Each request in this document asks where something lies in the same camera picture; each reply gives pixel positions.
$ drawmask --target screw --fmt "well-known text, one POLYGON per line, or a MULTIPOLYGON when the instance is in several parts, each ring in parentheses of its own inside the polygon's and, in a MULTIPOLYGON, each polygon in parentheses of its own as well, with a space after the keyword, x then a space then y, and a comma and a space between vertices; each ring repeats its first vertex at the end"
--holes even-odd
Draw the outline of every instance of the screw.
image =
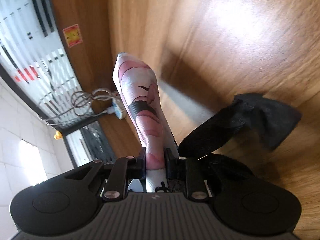
POLYGON ((191 194, 191 197, 196 200, 202 200, 205 199, 208 195, 203 191, 195 191, 191 194))
POLYGON ((104 196, 109 199, 114 199, 118 198, 120 196, 120 193, 115 190, 109 190, 104 194, 104 196))

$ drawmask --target cable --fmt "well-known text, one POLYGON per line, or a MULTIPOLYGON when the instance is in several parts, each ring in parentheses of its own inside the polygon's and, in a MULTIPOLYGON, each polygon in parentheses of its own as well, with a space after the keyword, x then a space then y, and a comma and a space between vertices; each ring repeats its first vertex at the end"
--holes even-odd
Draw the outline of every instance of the cable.
POLYGON ((118 94, 118 92, 113 92, 112 93, 107 88, 98 88, 98 89, 94 90, 92 93, 87 93, 87 92, 84 92, 84 91, 75 91, 74 93, 72 93, 72 95, 70 97, 70 101, 71 101, 71 105, 72 105, 71 108, 69 108, 68 110, 64 111, 61 114, 56 115, 55 117, 43 119, 38 115, 38 118, 40 120, 42 120, 42 121, 45 121, 47 125, 53 126, 53 125, 63 124, 63 123, 66 123, 66 122, 71 122, 73 120, 77 120, 77 119, 82 118, 82 117, 95 117, 95 116, 99 116, 99 115, 104 114, 104 113, 108 113, 108 112, 111 113, 110 110, 105 109, 105 110, 103 110, 102 112, 100 112, 98 114, 93 114, 93 115, 87 114, 91 109, 91 105, 92 105, 93 101, 95 101, 95 100, 108 101, 108 100, 110 100, 112 98, 120 99, 120 97, 117 94, 118 94), (101 91, 106 92, 107 94, 96 95, 98 92, 101 92, 101 91), (81 109, 81 108, 84 108, 84 107, 86 107, 87 109, 83 114, 78 114, 76 112, 76 109, 81 109), (68 113, 68 112, 70 112, 72 110, 75 113, 75 115, 78 116, 78 118, 73 118, 71 120, 66 120, 66 121, 59 122, 59 123, 48 123, 47 122, 47 121, 51 121, 53 119, 59 118, 60 116, 66 114, 66 113, 68 113))

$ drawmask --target wooden panel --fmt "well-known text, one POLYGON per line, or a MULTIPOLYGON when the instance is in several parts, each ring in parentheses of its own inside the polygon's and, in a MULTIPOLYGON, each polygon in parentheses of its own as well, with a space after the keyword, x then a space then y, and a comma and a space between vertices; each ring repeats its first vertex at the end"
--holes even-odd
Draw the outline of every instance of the wooden panel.
POLYGON ((109 0, 112 55, 126 51, 156 72, 177 140, 239 93, 296 106, 303 118, 274 152, 244 131, 217 152, 293 192, 295 233, 320 235, 320 0, 109 0))
MULTIPOLYGON (((82 89, 86 92, 105 87, 114 91, 114 61, 111 57, 107 0, 52 0, 55 20, 63 45, 82 89), (78 23, 83 43, 68 48, 62 30, 78 23)), ((96 113, 110 102, 94 102, 96 113)), ((105 115, 99 123, 117 157, 138 155, 140 142, 126 120, 105 115)))

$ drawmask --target white wall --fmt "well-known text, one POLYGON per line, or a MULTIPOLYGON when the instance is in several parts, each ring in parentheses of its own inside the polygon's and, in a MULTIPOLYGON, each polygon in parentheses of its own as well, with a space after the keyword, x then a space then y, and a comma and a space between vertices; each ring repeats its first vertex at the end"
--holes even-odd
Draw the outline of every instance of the white wall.
POLYGON ((17 232, 9 204, 14 195, 31 186, 19 160, 21 139, 38 147, 48 179, 73 169, 63 140, 55 140, 54 134, 0 78, 0 240, 17 232))

